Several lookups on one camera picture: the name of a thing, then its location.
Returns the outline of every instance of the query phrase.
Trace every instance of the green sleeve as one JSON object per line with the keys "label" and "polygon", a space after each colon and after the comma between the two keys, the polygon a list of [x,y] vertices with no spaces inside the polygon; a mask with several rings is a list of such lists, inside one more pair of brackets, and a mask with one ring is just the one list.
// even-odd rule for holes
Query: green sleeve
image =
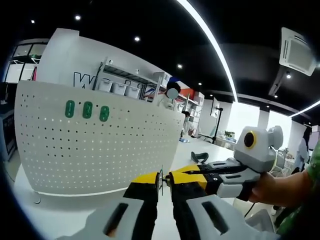
{"label": "green sleeve", "polygon": [[320,140],[318,141],[313,150],[310,165],[306,169],[306,171],[309,174],[312,183],[314,183],[316,178],[320,176]]}

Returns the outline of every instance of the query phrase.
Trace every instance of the air conditioning unit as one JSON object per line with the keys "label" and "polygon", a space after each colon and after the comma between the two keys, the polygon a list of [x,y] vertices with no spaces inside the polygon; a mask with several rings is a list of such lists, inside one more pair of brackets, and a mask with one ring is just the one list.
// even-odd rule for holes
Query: air conditioning unit
{"label": "air conditioning unit", "polygon": [[304,36],[283,27],[279,64],[311,76],[317,61]]}

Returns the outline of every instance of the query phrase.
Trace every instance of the ceiling light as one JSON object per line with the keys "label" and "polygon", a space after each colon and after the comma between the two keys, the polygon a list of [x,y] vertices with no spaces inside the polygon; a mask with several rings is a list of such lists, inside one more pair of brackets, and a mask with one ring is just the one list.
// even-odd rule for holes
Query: ceiling light
{"label": "ceiling light", "polygon": [[286,78],[287,78],[287,79],[290,79],[290,78],[291,78],[291,74],[290,74],[289,71],[286,72]]}
{"label": "ceiling light", "polygon": [[293,117],[295,117],[295,116],[297,116],[297,115],[303,114],[304,112],[306,112],[306,111],[308,111],[308,110],[310,110],[310,109],[313,109],[314,107],[318,106],[319,104],[320,104],[320,100],[317,101],[317,102],[315,102],[315,103],[312,104],[311,106],[308,106],[308,107],[306,107],[305,109],[303,109],[303,110],[301,110],[301,111],[299,111],[299,112],[297,112],[297,113],[295,113],[295,114],[292,114],[291,116],[289,116],[289,118],[293,118]]}
{"label": "ceiling light", "polygon": [[194,9],[194,7],[187,0],[176,0],[176,1],[178,3],[180,3],[184,7],[184,9],[189,12],[189,14],[193,17],[193,19],[199,24],[202,31],[206,35],[206,37],[209,39],[211,45],[214,47],[214,50],[216,51],[216,53],[222,63],[222,66],[224,68],[224,71],[226,73],[226,76],[229,80],[229,83],[230,83],[230,86],[232,89],[232,93],[233,93],[233,97],[234,97],[234,101],[238,102],[237,92],[236,92],[234,81],[231,76],[230,69],[228,67],[227,61],[226,61],[226,59],[225,59],[225,57],[224,57],[224,55],[218,45],[217,40],[215,39],[214,35],[210,31],[210,29],[207,26],[207,24],[205,23],[205,21],[199,15],[199,13]]}

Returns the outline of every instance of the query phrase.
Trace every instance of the person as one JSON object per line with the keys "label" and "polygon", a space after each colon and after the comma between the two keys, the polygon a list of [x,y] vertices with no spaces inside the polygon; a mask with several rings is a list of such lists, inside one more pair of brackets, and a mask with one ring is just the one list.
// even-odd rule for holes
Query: person
{"label": "person", "polygon": [[312,209],[310,210],[310,202],[315,203],[316,206],[313,206],[314,208],[318,206],[319,199],[314,200],[314,197],[312,198],[310,196],[317,197],[317,195],[319,195],[319,180],[320,140],[314,148],[310,165],[307,169],[288,177],[273,177],[268,172],[263,173],[255,187],[252,189],[249,201],[291,208],[291,213],[279,224],[277,230],[278,234],[293,234],[292,232],[301,230],[293,228],[293,224],[296,225],[297,221],[301,225],[300,227],[305,228],[303,230],[308,233],[308,230],[311,230],[310,228],[316,225],[312,225],[312,222],[307,221],[306,219],[301,220],[301,217],[305,215],[304,211],[301,211],[301,209],[308,209],[308,212],[312,211]]}
{"label": "person", "polygon": [[296,158],[293,165],[293,172],[301,172],[304,169],[305,163],[309,159],[309,139],[312,133],[311,127],[306,127],[301,142],[299,144],[298,151],[296,152]]}
{"label": "person", "polygon": [[155,96],[153,99],[153,103],[155,103],[158,107],[161,107],[161,108],[170,109],[172,111],[178,111],[177,101],[176,101],[178,94],[173,99],[171,99],[170,98],[171,96],[168,96],[168,91],[170,89],[175,89],[178,94],[181,92],[181,88],[179,84],[176,82],[170,81],[166,85],[165,93],[158,94],[157,96]]}
{"label": "person", "polygon": [[182,113],[185,115],[184,123],[183,123],[183,131],[184,133],[187,133],[189,136],[191,136],[195,131],[195,126],[190,122],[190,112],[188,111],[182,111]]}

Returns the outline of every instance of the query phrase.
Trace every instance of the robotic arm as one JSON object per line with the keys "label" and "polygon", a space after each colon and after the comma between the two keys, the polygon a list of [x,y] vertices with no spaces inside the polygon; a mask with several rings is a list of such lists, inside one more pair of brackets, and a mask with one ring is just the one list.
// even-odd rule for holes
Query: robotic arm
{"label": "robotic arm", "polygon": [[123,197],[97,209],[85,227],[59,240],[150,240],[157,219],[159,188],[171,188],[173,216],[182,240],[275,240],[273,232],[249,226],[242,214],[221,198],[247,201],[261,173],[272,169],[283,142],[279,126],[269,131],[245,127],[234,157],[203,165],[137,177]]}

